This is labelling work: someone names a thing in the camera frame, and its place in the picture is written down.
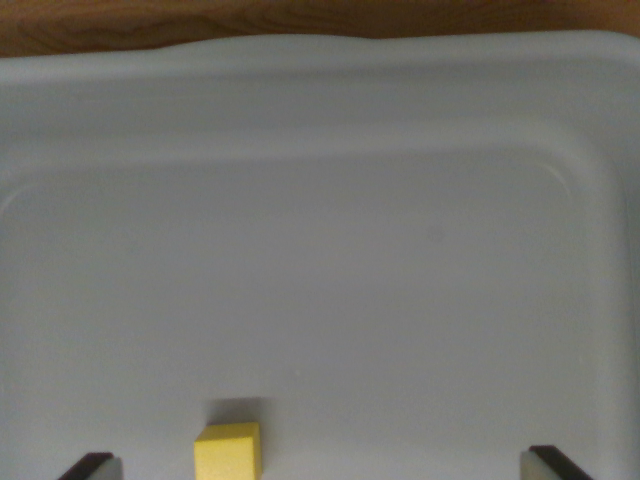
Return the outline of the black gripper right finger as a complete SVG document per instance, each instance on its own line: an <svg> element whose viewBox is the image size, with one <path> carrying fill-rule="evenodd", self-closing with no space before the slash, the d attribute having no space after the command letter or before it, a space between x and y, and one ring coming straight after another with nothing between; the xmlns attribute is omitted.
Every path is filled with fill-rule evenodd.
<svg viewBox="0 0 640 480"><path fill-rule="evenodd" d="M592 480L554 445L533 445L519 458L521 480Z"/></svg>

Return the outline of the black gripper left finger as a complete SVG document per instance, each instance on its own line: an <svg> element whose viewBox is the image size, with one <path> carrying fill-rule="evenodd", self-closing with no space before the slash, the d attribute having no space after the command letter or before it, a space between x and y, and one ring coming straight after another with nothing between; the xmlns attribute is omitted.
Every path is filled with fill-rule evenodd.
<svg viewBox="0 0 640 480"><path fill-rule="evenodd" d="M59 477L59 480L122 479L122 460L111 452L87 453Z"/></svg>

